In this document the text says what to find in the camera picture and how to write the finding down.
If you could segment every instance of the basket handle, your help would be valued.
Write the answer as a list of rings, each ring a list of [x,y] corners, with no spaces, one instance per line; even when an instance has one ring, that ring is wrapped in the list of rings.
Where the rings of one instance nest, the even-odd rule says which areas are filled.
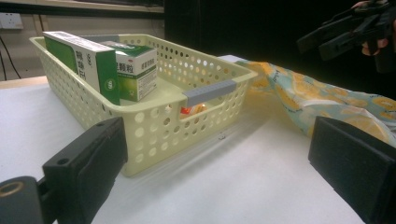
[[[201,88],[196,88],[190,91],[183,91],[182,93],[187,96],[187,107],[190,107],[228,94],[230,92],[233,92],[235,89],[236,82],[229,79],[203,86]]]

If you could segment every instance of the dark background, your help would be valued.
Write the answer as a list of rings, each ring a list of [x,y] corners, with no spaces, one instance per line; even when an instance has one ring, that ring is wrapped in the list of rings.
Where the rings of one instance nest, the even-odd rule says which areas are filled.
[[[165,39],[201,52],[268,62],[346,88],[396,99],[391,78],[378,74],[361,47],[322,61],[317,49],[301,54],[296,41],[358,1],[165,0]]]

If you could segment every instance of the white table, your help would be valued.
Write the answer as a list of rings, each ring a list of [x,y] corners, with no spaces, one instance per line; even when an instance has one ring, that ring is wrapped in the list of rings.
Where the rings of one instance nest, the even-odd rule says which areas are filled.
[[[0,90],[0,182],[40,179],[83,132],[48,84]],[[226,130],[119,175],[93,223],[363,223],[310,165],[309,144],[275,97],[249,93]]]

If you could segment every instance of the green medicine box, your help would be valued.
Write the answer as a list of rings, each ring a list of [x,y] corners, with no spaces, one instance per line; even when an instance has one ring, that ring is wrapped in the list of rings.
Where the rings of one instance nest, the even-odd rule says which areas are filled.
[[[113,48],[66,32],[43,32],[47,50],[114,105],[120,105]]]
[[[157,87],[157,50],[113,41],[100,44],[116,51],[120,98],[138,102]]]

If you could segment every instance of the perforated basket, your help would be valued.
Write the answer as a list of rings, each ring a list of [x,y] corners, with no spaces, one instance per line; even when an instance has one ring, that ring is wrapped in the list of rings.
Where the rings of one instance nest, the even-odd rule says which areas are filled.
[[[256,74],[234,63],[150,35],[108,35],[101,40],[146,45],[158,51],[157,88],[139,103],[111,104],[32,37],[51,89],[85,128],[121,116],[128,162],[134,175],[233,123]],[[180,108],[205,103],[207,110],[185,119]]]

